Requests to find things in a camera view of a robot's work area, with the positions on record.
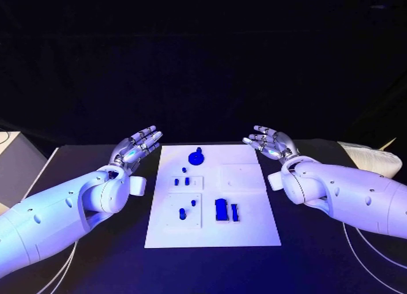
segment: white fabric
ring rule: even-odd
[[[388,178],[394,178],[403,167],[403,161],[397,155],[362,145],[345,142],[338,143],[361,170],[368,170]]]

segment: robotic hand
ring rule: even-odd
[[[117,213],[146,179],[130,177],[159,147],[152,126],[117,145],[108,165],[23,199],[0,215],[0,278],[61,252]]]
[[[251,145],[281,164],[268,176],[273,190],[284,189],[296,204],[322,210],[333,219],[369,232],[407,239],[407,186],[356,168],[326,165],[299,154],[289,136],[255,126]]]

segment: white robotic arm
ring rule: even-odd
[[[152,126],[117,145],[108,165],[22,200],[0,216],[0,278],[61,252],[117,213],[146,179],[130,177],[157,148]]]
[[[369,171],[322,164],[300,156],[286,134],[260,126],[255,130],[264,135],[250,135],[244,143],[283,163],[268,176],[273,190],[284,189],[293,203],[356,228],[407,239],[407,186]]]

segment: white cable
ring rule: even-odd
[[[387,256],[384,256],[384,254],[378,251],[378,249],[371,245],[371,242],[369,240],[366,240],[364,234],[361,233],[361,231],[358,230],[358,228],[355,228],[358,233],[361,234],[361,238],[365,240],[365,243],[369,245],[369,247],[375,250],[375,252],[378,252],[378,255],[388,261],[388,262],[392,262],[397,266],[403,267],[407,269],[407,266],[397,263],[391,258],[388,258]]]
[[[51,286],[52,282],[57,280],[59,274],[62,273],[62,270],[65,269],[67,266],[70,266],[70,264],[71,264],[71,260],[72,260],[72,257],[74,257],[74,252],[75,252],[77,243],[78,243],[78,241],[75,241],[75,244],[74,244],[74,248],[72,248],[72,251],[71,251],[70,257],[68,257],[68,259],[67,259],[67,262],[65,262],[64,266],[62,266],[61,269],[59,269],[59,272],[57,273],[57,275],[54,276],[54,279],[46,283],[46,286],[44,286],[42,290],[41,290],[36,294],[41,294],[41,293],[46,290],[46,288]]]
[[[54,291],[51,292],[51,294],[54,294],[54,292],[57,291],[57,289],[58,289],[58,287],[59,287],[59,285],[61,285],[61,283],[62,283],[62,280],[64,280],[64,277],[65,277],[65,275],[67,275],[68,268],[70,268],[70,265],[71,265],[71,262],[72,262],[72,259],[74,259],[74,254],[70,256],[68,259],[70,259],[70,263],[68,263],[68,265],[67,265],[64,275],[62,275],[62,277],[61,277],[61,280],[59,280],[59,282],[58,282],[58,284],[57,284],[57,286],[55,286]]]
[[[343,232],[345,232],[345,237],[346,237],[346,241],[348,241],[348,244],[349,244],[349,247],[351,247],[351,250],[352,250],[352,253],[353,253],[353,256],[356,257],[356,260],[358,262],[361,263],[362,267],[365,268],[366,272],[371,274],[371,276],[378,280],[378,282],[387,287],[390,288],[394,292],[397,292],[398,294],[404,294],[403,292],[400,292],[398,290],[395,290],[391,286],[388,286],[387,283],[384,283],[384,281],[374,275],[374,273],[369,271],[369,269],[365,267],[361,259],[358,258],[356,256],[356,253],[355,253],[355,250],[353,250],[353,247],[351,245],[351,241],[349,241],[349,237],[348,237],[348,233],[346,233],[346,227],[345,227],[345,223],[342,223],[343,225]]]

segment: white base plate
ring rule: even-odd
[[[202,148],[205,161],[195,166],[189,164],[188,158],[198,147]],[[182,167],[186,167],[186,173],[182,173]],[[185,190],[182,187],[173,188],[173,178],[185,176],[202,177],[204,185],[196,184],[193,188],[186,186]],[[186,212],[186,220],[191,222],[185,222],[179,219],[179,209],[186,207],[170,207],[186,206],[192,195],[201,195],[201,201],[196,202],[201,212],[191,209]],[[228,201],[228,222],[215,220],[214,203],[219,198]],[[232,221],[231,204],[237,204],[238,222]],[[198,218],[201,226],[192,226],[192,223],[199,224],[192,222]],[[163,146],[144,247],[280,245],[254,149],[248,145]]]

